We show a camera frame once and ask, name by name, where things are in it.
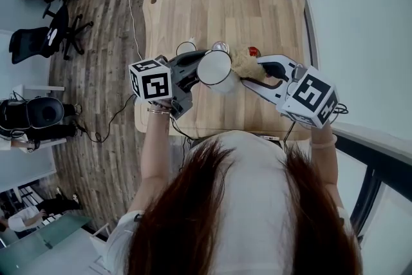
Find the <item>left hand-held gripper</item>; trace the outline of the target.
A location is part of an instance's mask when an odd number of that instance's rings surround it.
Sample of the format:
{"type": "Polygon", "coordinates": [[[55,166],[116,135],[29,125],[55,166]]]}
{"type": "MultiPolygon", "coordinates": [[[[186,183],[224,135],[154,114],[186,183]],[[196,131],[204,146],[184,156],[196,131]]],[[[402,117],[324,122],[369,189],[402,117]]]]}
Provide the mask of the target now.
{"type": "Polygon", "coordinates": [[[179,54],[171,60],[159,56],[130,64],[134,94],[146,102],[169,100],[172,117],[179,119],[192,108],[191,89],[199,83],[193,67],[197,67],[206,52],[196,50],[179,54]]]}

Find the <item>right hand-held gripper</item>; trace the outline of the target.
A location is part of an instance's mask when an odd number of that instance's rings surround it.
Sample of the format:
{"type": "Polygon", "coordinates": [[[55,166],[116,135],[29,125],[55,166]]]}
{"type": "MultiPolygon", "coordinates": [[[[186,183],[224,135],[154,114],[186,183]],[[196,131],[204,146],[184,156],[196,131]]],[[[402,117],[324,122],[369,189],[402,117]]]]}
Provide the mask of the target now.
{"type": "Polygon", "coordinates": [[[241,79],[242,85],[275,105],[289,119],[316,128],[323,128],[339,103],[335,84],[313,66],[307,68],[298,81],[289,81],[295,61],[281,55],[267,55],[257,59],[266,74],[281,79],[269,85],[255,79],[241,79]]]}

